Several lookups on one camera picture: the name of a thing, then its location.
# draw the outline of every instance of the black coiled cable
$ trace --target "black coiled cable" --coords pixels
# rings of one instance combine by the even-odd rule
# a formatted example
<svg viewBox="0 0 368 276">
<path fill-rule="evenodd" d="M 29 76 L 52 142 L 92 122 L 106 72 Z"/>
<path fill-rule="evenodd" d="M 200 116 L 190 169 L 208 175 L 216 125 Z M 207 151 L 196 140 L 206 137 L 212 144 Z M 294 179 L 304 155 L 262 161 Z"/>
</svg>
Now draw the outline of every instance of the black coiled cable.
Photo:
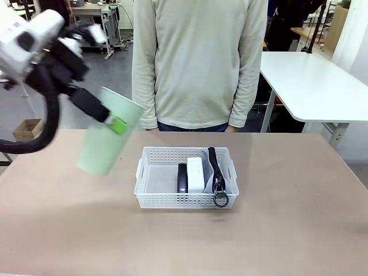
<svg viewBox="0 0 368 276">
<path fill-rule="evenodd" d="M 40 77 L 40 84 L 43 87 L 45 103 L 47 107 L 47 120 L 41 135 L 26 142 L 12 142 L 0 139 L 0 152 L 8 154 L 29 154 L 40 151 L 45 148 L 55 136 L 59 125 L 60 106 L 58 100 L 58 91 L 55 88 L 46 66 L 38 65 L 34 68 Z"/>
</svg>

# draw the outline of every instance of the jeans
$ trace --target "jeans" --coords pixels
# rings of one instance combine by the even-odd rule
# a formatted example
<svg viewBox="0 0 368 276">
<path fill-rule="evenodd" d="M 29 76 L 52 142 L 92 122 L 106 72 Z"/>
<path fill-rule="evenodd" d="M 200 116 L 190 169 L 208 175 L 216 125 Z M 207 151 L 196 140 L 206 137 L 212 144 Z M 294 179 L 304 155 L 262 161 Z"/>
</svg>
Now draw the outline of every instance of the jeans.
<svg viewBox="0 0 368 276">
<path fill-rule="evenodd" d="M 228 123 L 222 125 L 211 126 L 209 128 L 198 128 L 198 129 L 185 129 L 178 128 L 177 126 L 162 124 L 157 122 L 160 131 L 176 131 L 176 132 L 225 132 L 228 127 Z"/>
</svg>

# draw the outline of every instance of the person's hand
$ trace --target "person's hand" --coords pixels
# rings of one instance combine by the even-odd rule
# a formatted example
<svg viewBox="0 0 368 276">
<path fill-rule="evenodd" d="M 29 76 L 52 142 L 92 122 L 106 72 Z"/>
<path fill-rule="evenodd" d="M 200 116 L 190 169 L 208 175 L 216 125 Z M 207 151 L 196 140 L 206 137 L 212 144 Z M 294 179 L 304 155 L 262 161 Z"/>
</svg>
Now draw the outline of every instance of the person's hand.
<svg viewBox="0 0 368 276">
<path fill-rule="evenodd" d="M 152 129 L 146 129 L 145 131 L 159 132 L 160 130 L 158 128 L 152 128 Z"/>
<path fill-rule="evenodd" d="M 239 128 L 234 128 L 233 126 L 228 126 L 228 128 L 225 130 L 227 133 L 236 133 L 239 132 Z"/>
</svg>

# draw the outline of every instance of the key ring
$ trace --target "key ring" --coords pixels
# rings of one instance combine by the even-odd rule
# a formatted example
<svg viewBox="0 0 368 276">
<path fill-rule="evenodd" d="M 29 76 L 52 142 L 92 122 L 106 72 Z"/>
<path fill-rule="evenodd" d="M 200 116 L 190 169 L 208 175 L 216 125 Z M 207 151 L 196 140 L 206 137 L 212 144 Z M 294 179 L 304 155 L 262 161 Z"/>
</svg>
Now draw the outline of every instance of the key ring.
<svg viewBox="0 0 368 276">
<path fill-rule="evenodd" d="M 213 196 L 213 203 L 217 206 L 217 207 L 219 207 L 219 208 L 224 208 L 224 207 L 226 207 L 226 206 L 228 206 L 228 204 L 229 204 L 229 197 L 228 197 L 228 195 L 224 192 L 224 188 L 223 187 L 221 187 L 221 191 L 220 192 L 218 192 L 217 191 L 217 179 L 215 180 L 216 181 L 216 185 L 215 185 L 215 189 L 214 189 L 214 196 Z M 224 205 L 220 205 L 220 204 L 218 204 L 217 203 L 217 200 L 220 200 L 220 199 L 222 199 L 222 198 L 226 198 L 226 202 L 225 202 L 225 204 Z"/>
</svg>

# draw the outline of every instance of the black power bank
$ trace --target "black power bank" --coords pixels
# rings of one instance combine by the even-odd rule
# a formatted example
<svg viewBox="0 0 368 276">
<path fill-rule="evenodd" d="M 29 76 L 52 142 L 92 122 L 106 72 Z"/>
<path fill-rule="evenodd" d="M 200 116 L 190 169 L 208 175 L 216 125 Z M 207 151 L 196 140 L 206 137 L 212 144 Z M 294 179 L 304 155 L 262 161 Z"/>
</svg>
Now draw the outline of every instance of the black power bank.
<svg viewBox="0 0 368 276">
<path fill-rule="evenodd" d="M 186 164 L 183 163 L 178 165 L 178 193 L 188 193 L 188 173 Z"/>
</svg>

